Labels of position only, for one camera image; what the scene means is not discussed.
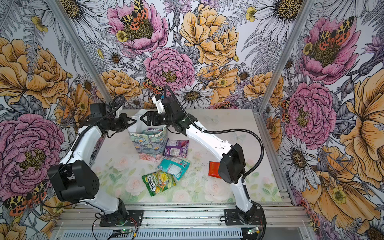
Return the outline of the teal snack packet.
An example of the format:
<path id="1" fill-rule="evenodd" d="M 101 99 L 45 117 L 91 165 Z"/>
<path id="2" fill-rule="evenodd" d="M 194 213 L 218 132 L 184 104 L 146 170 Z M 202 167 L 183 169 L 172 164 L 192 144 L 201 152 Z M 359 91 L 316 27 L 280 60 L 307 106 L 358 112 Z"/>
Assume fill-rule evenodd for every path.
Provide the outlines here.
<path id="1" fill-rule="evenodd" d="M 183 159 L 177 157 L 167 157 L 160 162 L 158 169 L 173 175 L 174 178 L 179 181 L 184 176 L 189 166 L 190 163 Z"/>

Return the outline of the green red snack packet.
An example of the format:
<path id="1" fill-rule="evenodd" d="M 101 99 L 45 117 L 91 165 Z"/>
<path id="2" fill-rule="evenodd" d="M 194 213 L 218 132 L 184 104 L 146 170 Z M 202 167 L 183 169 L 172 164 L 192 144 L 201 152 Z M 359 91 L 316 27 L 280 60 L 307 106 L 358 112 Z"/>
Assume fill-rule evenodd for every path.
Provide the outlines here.
<path id="1" fill-rule="evenodd" d="M 163 131 L 163 129 L 147 129 L 147 130 L 144 130 L 142 132 L 142 134 L 153 136 L 153 135 L 157 135 L 157 134 L 161 133 L 162 131 Z"/>

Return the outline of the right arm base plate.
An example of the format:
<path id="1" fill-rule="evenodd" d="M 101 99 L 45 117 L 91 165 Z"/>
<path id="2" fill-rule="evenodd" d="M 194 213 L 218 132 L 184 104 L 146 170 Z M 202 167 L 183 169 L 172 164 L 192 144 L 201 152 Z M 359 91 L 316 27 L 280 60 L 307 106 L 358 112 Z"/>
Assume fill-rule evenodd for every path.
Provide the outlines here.
<path id="1" fill-rule="evenodd" d="M 224 222 L 227 226 L 265 226 L 267 224 L 261 209 L 242 212 L 239 209 L 225 209 Z"/>

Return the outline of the right aluminium corner post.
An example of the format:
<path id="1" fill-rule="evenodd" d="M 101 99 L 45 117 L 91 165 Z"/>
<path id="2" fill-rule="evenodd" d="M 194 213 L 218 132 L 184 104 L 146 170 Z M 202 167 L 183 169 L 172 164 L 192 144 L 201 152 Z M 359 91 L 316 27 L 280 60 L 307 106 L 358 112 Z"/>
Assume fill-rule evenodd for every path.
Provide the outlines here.
<path id="1" fill-rule="evenodd" d="M 271 81 L 266 88 L 266 92 L 265 92 L 264 96 L 262 97 L 262 102 L 260 103 L 258 111 L 257 111 L 257 113 L 259 115 L 261 115 L 263 113 L 264 109 L 266 108 L 267 103 L 269 102 L 269 99 L 272 96 L 274 88 L 276 87 L 276 85 L 279 82 L 279 78 L 280 78 L 281 73 L 284 69 L 284 66 L 285 66 L 286 62 L 288 61 L 290 53 L 291 53 L 294 45 L 296 44 L 297 39 L 298 39 L 302 29 L 306 25 L 306 21 L 309 18 L 309 15 L 311 13 L 313 6 L 315 5 L 315 2 L 316 1 L 314 1 L 314 0 L 303 1 L 302 7 L 298 13 L 294 27 L 293 27 L 292 31 L 290 32 L 290 34 L 288 35 L 287 42 L 286 42 L 286 44 L 283 48 L 283 51 L 279 57 L 277 65 L 273 71 L 273 74 L 271 76 Z"/>

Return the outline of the aluminium corner post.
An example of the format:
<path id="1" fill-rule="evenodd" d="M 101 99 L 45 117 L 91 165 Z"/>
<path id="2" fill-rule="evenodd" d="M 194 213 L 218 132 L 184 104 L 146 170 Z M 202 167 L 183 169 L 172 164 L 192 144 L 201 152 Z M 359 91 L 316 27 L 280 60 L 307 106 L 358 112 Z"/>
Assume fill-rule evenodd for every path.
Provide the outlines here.
<path id="1" fill-rule="evenodd" d="M 71 23 L 71 20 L 65 12 L 65 9 L 62 6 L 61 2 L 48 1 L 47 4 L 50 10 L 53 12 L 54 16 L 56 17 L 58 23 L 62 27 L 63 32 L 66 34 L 67 37 L 69 37 L 69 41 L 71 42 L 79 58 L 87 69 L 88 74 L 94 80 L 95 85 L 100 91 L 102 97 L 105 99 L 106 102 L 111 101 L 112 97 L 106 85 L 104 84 L 104 81 L 101 79 L 101 76 L 99 75 L 96 66 L 92 62 L 84 44 L 82 43 L 81 38 L 79 37 L 77 31 L 75 30 L 75 27 Z"/>
<path id="2" fill-rule="evenodd" d="M 276 85 L 279 82 L 279 78 L 280 78 L 281 73 L 284 69 L 284 66 L 285 66 L 286 62 L 288 61 L 290 53 L 291 53 L 294 45 L 296 44 L 297 39 L 298 39 L 302 29 L 306 25 L 306 21 L 309 18 L 309 15 L 311 13 L 313 6 L 315 5 L 315 2 L 316 1 L 314 1 L 314 0 L 303 1 L 302 7 L 298 13 L 294 27 L 293 27 L 292 31 L 290 32 L 290 34 L 288 35 L 287 42 L 286 42 L 286 44 L 283 48 L 283 51 L 279 57 L 277 65 L 273 71 L 273 74 L 271 76 L 271 81 L 266 88 L 266 92 L 265 92 L 264 96 L 262 97 L 262 102 L 260 103 L 258 111 L 257 111 L 257 113 L 259 115 L 261 115 L 263 113 L 264 109 L 266 108 L 267 103 L 269 102 L 269 99 L 272 96 L 274 88 L 276 87 Z"/>

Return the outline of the green Fox's candy packet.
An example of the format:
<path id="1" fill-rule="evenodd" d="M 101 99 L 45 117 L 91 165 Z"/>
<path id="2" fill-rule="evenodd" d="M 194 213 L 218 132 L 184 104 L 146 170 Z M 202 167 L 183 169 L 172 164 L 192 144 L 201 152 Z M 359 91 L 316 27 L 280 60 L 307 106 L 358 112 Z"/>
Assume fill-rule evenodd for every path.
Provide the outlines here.
<path id="1" fill-rule="evenodd" d="M 176 186 L 174 176 L 160 170 L 143 175 L 142 180 L 151 197 Z"/>

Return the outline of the purple snack packet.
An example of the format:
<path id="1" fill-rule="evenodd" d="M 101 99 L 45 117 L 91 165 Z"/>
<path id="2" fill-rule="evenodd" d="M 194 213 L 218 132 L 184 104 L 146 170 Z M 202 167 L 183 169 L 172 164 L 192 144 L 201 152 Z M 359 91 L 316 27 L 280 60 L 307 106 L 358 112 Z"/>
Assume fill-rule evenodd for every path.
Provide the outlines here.
<path id="1" fill-rule="evenodd" d="M 163 156 L 165 157 L 177 157 L 186 158 L 188 155 L 188 140 L 171 140 L 168 139 Z"/>

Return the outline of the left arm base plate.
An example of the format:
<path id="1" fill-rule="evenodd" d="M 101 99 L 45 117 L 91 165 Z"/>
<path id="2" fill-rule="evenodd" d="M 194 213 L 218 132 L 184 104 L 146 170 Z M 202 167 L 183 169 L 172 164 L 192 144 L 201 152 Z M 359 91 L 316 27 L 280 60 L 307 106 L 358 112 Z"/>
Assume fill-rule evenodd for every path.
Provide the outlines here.
<path id="1" fill-rule="evenodd" d="M 143 210 L 127 210 L 124 214 L 115 212 L 102 217 L 100 227 L 140 227 Z"/>

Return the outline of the aluminium rail frame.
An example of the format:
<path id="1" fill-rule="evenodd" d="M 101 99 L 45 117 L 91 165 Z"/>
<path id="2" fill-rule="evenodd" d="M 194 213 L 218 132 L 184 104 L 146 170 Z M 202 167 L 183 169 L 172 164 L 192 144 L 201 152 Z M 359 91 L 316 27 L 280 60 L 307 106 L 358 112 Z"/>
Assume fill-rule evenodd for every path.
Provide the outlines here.
<path id="1" fill-rule="evenodd" d="M 302 207 L 263 203 L 248 225 L 237 218 L 234 204 L 134 203 L 121 226 L 107 224 L 87 206 L 65 210 L 52 233 L 54 240 L 314 240 Z"/>

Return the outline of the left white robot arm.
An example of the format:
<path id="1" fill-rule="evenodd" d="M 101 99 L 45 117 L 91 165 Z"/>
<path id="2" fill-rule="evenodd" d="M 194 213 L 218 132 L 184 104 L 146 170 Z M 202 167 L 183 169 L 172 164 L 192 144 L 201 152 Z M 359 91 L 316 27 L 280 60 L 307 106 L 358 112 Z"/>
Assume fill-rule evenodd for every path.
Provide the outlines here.
<path id="1" fill-rule="evenodd" d="M 48 170 L 49 181 L 60 201 L 91 206 L 110 224 L 121 226 L 128 220 L 123 201 L 100 189 L 100 180 L 91 169 L 90 160 L 103 134 L 123 132 L 136 122 L 126 114 L 116 118 L 96 114 L 80 124 L 67 155 Z"/>

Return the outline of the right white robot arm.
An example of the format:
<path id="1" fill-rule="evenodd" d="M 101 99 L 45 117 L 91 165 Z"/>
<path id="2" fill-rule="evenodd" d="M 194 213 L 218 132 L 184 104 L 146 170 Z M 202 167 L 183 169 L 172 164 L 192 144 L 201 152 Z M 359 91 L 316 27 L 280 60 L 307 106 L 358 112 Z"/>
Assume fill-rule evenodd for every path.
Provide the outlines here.
<path id="1" fill-rule="evenodd" d="M 230 129 L 223 131 L 207 130 L 197 118 L 186 112 L 177 99 L 173 97 L 161 99 L 153 97 L 157 111 L 149 111 L 140 117 L 147 126 L 173 127 L 184 136 L 200 143 L 209 150 L 219 161 L 219 176 L 231 185 L 238 211 L 238 220 L 249 225 L 257 212 L 258 205 L 254 202 L 246 188 L 246 177 L 250 175 L 261 163 L 264 157 L 264 145 L 261 138 L 254 132 L 246 129 Z M 241 145 L 232 145 L 218 138 L 217 134 L 243 132 L 252 135 L 260 144 L 261 152 L 257 163 L 248 171 L 245 170 L 246 160 Z"/>

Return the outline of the floral paper gift bag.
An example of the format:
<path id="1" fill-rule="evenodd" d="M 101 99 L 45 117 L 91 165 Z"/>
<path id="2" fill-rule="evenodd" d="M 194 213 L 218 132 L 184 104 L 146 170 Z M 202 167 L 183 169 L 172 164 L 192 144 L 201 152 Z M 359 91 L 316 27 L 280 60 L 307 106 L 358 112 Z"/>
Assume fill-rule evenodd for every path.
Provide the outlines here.
<path id="1" fill-rule="evenodd" d="M 141 160 L 153 163 L 160 162 L 164 157 L 163 153 L 168 141 L 168 130 L 166 126 L 146 126 L 140 120 L 140 117 L 145 112 L 147 112 L 147 110 L 139 110 L 131 117 L 136 119 L 137 122 L 128 128 L 130 139 Z M 163 131 L 153 136 L 143 135 L 142 132 L 147 129 L 163 129 Z"/>

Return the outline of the left aluminium corner post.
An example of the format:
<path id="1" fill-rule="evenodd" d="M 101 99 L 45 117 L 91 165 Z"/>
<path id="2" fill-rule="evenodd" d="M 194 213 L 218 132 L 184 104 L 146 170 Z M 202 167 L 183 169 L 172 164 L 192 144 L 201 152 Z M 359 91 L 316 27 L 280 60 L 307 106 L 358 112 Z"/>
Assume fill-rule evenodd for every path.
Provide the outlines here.
<path id="1" fill-rule="evenodd" d="M 79 37 L 77 31 L 75 30 L 75 27 L 71 23 L 71 20 L 65 12 L 65 9 L 62 6 L 61 2 L 48 1 L 47 4 L 50 10 L 53 12 L 54 16 L 56 17 L 58 23 L 62 27 L 63 32 L 66 34 L 67 37 L 69 37 L 69 41 L 71 42 L 79 58 L 87 69 L 88 74 L 94 80 L 95 85 L 100 91 L 102 97 L 105 99 L 106 102 L 111 101 L 112 97 L 106 85 L 104 84 L 104 81 L 101 79 L 101 76 L 99 75 L 96 66 L 92 62 L 84 44 L 82 43 L 81 38 Z"/>

